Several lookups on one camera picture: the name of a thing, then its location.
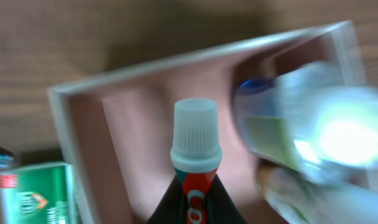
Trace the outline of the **red green toothpaste tube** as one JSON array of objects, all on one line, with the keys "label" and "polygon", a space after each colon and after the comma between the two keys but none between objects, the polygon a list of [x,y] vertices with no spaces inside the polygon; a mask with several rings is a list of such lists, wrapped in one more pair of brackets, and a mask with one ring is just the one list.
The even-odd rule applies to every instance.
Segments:
[{"label": "red green toothpaste tube", "polygon": [[205,224],[206,196],[223,155],[217,104],[207,98],[180,100],[173,121],[170,158],[186,198],[185,222]]}]

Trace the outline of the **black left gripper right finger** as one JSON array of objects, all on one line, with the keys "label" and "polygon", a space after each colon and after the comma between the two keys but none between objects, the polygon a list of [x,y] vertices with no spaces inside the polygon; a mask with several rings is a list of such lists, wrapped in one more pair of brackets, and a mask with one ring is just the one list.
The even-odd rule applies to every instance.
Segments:
[{"label": "black left gripper right finger", "polygon": [[207,224],[247,224],[243,219],[218,175],[215,175],[206,195]]}]

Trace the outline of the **clear pump soap bottle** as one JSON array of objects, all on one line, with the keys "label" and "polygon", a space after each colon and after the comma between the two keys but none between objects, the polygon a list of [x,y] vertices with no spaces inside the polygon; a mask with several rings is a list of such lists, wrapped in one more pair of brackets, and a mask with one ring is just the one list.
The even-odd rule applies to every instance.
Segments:
[{"label": "clear pump soap bottle", "polygon": [[378,191],[378,87],[348,84],[330,62],[246,80],[233,93],[247,148],[317,184]]}]

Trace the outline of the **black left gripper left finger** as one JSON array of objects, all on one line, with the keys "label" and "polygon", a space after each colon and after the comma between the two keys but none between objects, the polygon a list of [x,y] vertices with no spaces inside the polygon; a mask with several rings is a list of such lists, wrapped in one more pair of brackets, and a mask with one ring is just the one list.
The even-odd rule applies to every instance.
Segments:
[{"label": "black left gripper left finger", "polygon": [[175,176],[146,224],[185,224],[186,199]]}]

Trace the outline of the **white patterned lotion tube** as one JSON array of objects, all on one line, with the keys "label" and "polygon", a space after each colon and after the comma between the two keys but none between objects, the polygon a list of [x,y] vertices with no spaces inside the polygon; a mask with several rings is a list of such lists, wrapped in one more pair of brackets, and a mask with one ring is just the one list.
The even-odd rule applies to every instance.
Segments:
[{"label": "white patterned lotion tube", "polygon": [[378,194],[351,184],[317,185],[291,170],[260,166],[257,183],[288,223],[378,224]]}]

